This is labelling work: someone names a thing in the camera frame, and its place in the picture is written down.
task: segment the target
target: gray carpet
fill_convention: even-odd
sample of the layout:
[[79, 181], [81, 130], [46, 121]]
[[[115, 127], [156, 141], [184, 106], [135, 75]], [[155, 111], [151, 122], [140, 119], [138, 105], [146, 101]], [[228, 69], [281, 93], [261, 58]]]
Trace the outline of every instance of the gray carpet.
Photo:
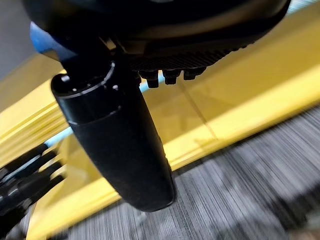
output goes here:
[[320, 205], [320, 106], [174, 172], [177, 202], [119, 201], [70, 240], [285, 240]]

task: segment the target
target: striped carpet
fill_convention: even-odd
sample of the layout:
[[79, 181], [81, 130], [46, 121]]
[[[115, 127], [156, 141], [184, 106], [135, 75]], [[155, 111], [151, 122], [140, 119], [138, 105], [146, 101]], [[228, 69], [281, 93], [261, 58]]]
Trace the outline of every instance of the striped carpet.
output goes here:
[[154, 213], [119, 201], [69, 240], [285, 240], [320, 206], [320, 106], [173, 173], [177, 202]]

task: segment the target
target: black cylinder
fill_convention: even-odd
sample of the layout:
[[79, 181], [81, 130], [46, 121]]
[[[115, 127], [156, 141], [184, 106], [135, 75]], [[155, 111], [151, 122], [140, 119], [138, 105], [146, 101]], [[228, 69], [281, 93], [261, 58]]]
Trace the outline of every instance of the black cylinder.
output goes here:
[[139, 84], [111, 64], [106, 77], [74, 83], [56, 75], [51, 89], [78, 141], [100, 173], [135, 208], [153, 212], [176, 191]]

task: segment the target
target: yellow panel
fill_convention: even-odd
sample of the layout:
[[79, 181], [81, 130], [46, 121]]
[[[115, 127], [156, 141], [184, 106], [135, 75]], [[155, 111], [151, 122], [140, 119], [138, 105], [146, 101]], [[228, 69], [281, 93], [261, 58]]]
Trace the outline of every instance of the yellow panel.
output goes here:
[[187, 97], [177, 85], [160, 84], [143, 93], [166, 157], [174, 161], [214, 140]]
[[320, 64], [319, 26], [317, 16], [300, 29], [274, 39], [282, 31], [278, 27], [257, 42], [254, 51], [249, 46], [232, 53], [209, 67], [196, 81], [180, 80], [179, 84], [190, 94], [205, 120], [210, 121]]

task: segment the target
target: yellow surface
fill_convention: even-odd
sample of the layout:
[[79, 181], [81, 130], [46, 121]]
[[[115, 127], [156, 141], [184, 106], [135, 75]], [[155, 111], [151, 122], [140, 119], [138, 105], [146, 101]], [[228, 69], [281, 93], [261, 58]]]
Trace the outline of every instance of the yellow surface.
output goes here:
[[[287, 17], [196, 81], [179, 79], [143, 94], [173, 170], [320, 101], [319, 7]], [[68, 126], [48, 81], [3, 111], [0, 121], [1, 165]], [[73, 136], [59, 152], [67, 178], [38, 201], [28, 240], [45, 239], [120, 198]]]

